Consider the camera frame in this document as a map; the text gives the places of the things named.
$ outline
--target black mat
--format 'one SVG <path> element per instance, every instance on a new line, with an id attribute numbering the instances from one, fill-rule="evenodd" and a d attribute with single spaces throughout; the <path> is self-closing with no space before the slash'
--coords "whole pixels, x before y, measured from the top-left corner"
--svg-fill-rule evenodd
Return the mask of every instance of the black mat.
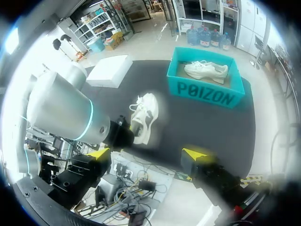
<path id="1" fill-rule="evenodd" d="M 234 109 L 176 97 L 168 90 L 169 62 L 134 61 L 118 89 L 86 84 L 82 92 L 95 104 L 100 104 L 112 120 L 121 114 L 130 120 L 129 105 L 136 102 L 138 95 L 152 91 L 161 93 L 167 102 L 169 121 L 164 126 L 159 146 L 154 149 L 133 146 L 130 151 L 149 161 L 179 166 L 183 147 L 205 147 L 218 156 L 225 169 L 243 178 L 252 165 L 255 142 L 255 115 L 249 82 L 243 79 L 246 96 Z"/>

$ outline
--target stool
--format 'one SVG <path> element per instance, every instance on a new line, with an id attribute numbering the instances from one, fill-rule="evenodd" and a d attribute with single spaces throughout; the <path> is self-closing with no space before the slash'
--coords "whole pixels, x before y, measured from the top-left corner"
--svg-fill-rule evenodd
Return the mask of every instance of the stool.
<path id="1" fill-rule="evenodd" d="M 262 53 L 265 54 L 265 51 L 264 51 L 264 49 L 263 49 L 263 42 L 262 42 L 257 36 L 255 36 L 255 46 L 256 46 L 256 48 L 259 50 L 259 53 L 258 53 L 258 55 L 257 55 L 257 57 L 256 57 L 256 59 L 255 59 L 255 61 L 254 61 L 254 60 L 249 60 L 249 62 L 250 62 L 250 64 L 251 64 L 253 67 L 256 67 L 256 69 L 259 70 L 259 65 L 258 65 L 258 63 L 262 64 L 262 61 L 261 61 L 261 59 L 260 59 L 259 57 L 260 57 L 260 55 L 261 55 Z"/>

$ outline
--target teal shoe box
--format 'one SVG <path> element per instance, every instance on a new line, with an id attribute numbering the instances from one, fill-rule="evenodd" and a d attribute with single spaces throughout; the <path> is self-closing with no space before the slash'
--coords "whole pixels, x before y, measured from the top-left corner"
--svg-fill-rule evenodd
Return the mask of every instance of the teal shoe box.
<path id="1" fill-rule="evenodd" d="M 192 62 L 206 60 L 218 65 L 228 66 L 229 87 L 224 87 L 215 82 L 206 82 L 194 78 L 179 77 L 178 67 L 181 62 Z M 209 102 L 223 107 L 233 108 L 245 95 L 241 77 L 233 58 L 222 54 L 195 49 L 176 47 L 170 62 L 167 79 L 171 94 L 192 98 L 195 100 Z"/>

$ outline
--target tiled floor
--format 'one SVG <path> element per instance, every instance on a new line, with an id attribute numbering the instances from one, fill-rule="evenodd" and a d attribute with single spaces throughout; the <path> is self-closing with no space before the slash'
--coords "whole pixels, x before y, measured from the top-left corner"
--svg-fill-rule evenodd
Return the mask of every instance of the tiled floor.
<path id="1" fill-rule="evenodd" d="M 117 55 L 130 55 L 134 60 L 170 60 L 175 47 L 202 48 L 201 46 L 190 46 L 186 42 L 186 35 L 172 37 L 166 25 L 163 13 L 151 15 L 151 20 L 134 23 L 136 31 L 128 42 L 124 41 L 114 51 L 106 51 L 90 54 L 87 60 L 82 61 L 84 67 L 94 66 L 100 59 Z M 226 54 L 237 62 L 240 74 L 251 84 L 253 102 L 255 109 L 255 148 L 250 174 L 270 173 L 270 149 L 275 133 L 278 130 L 278 118 L 273 89 L 269 80 L 273 80 L 260 68 L 256 70 L 249 63 L 252 58 L 248 53 L 235 47 L 229 51 L 219 48 L 208 48 L 209 51 Z M 281 159 L 282 152 L 275 151 L 274 155 Z M 210 201 L 205 202 L 206 195 L 201 189 L 196 190 L 191 183 L 174 181 L 165 201 L 152 218 L 153 226 L 160 225 L 196 225 L 206 216 L 211 207 Z"/>

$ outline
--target white sneaker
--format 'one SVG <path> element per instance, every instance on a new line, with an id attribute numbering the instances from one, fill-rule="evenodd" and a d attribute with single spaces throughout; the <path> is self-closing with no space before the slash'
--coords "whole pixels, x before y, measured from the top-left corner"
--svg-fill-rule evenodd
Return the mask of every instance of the white sneaker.
<path id="1" fill-rule="evenodd" d="M 147 145 L 151 136 L 151 126 L 159 114 L 157 99 L 152 93 L 147 93 L 143 97 L 138 96 L 136 104 L 130 105 L 129 108 L 134 112 L 131 116 L 134 144 Z"/>
<path id="2" fill-rule="evenodd" d="M 194 79 L 202 79 L 204 77 L 211 78 L 213 81 L 224 84 L 224 79 L 228 74 L 228 66 L 217 65 L 206 60 L 195 61 L 190 65 L 185 65 L 184 71 Z"/>

